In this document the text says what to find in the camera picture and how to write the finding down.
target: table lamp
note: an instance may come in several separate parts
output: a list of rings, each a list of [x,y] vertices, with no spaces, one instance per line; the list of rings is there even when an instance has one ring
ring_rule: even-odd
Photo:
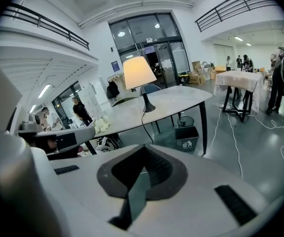
[[[145,58],[139,56],[126,60],[123,63],[123,71],[126,89],[133,89],[141,86],[142,96],[145,103],[144,112],[149,113],[154,111],[155,106],[148,100],[143,85],[155,81],[156,77]]]

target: lamp base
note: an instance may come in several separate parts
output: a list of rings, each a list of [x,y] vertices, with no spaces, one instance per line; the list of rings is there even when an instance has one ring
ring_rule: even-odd
[[[143,93],[142,97],[143,97],[144,103],[145,103],[144,112],[149,113],[149,112],[154,111],[156,107],[150,103],[150,101],[148,100],[147,94]]]

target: black table stand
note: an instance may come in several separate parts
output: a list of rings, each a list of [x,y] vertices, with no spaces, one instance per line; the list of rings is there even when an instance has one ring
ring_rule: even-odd
[[[251,112],[252,92],[250,92],[248,90],[246,91],[244,99],[243,99],[243,101],[245,101],[244,102],[244,106],[243,106],[243,109],[240,110],[240,109],[237,109],[237,107],[235,106],[235,97],[236,97],[236,94],[239,93],[239,89],[235,88],[235,90],[234,90],[234,97],[233,97],[233,101],[232,101],[232,106],[235,108],[235,110],[227,110],[226,109],[226,105],[227,105],[227,102],[229,101],[230,91],[231,91],[231,86],[228,86],[227,93],[226,93],[226,98],[225,98],[225,103],[224,103],[222,112],[223,113],[235,113],[239,117],[240,121],[242,123],[244,123],[244,119],[245,119],[246,113],[250,113]]]

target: black vent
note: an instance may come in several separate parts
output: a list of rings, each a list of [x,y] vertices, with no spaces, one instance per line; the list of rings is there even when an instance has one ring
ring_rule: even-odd
[[[230,186],[219,186],[215,188],[215,192],[241,226],[257,216]]]
[[[56,168],[54,169],[54,172],[57,175],[61,175],[61,174],[65,174],[74,170],[79,169],[79,167],[77,167],[76,165],[71,165],[71,166],[67,166],[67,167],[63,167],[63,168]]]

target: sneaker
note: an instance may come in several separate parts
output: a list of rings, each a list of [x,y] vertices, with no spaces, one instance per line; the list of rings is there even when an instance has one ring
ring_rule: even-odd
[[[269,109],[269,108],[268,108],[268,109],[266,110],[266,114],[270,115],[271,113],[272,113],[272,109]]]

